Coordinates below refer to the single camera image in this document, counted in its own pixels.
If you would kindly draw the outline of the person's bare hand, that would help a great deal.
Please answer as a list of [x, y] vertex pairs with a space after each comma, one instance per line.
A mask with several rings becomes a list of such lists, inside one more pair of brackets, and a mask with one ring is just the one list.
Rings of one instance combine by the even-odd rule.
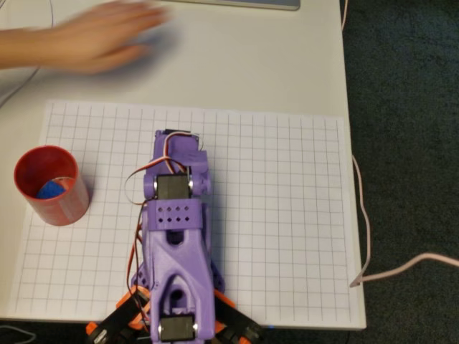
[[135, 38], [169, 19], [161, 5], [144, 1], [111, 1], [39, 34], [35, 64], [95, 74], [114, 70], [149, 53]]

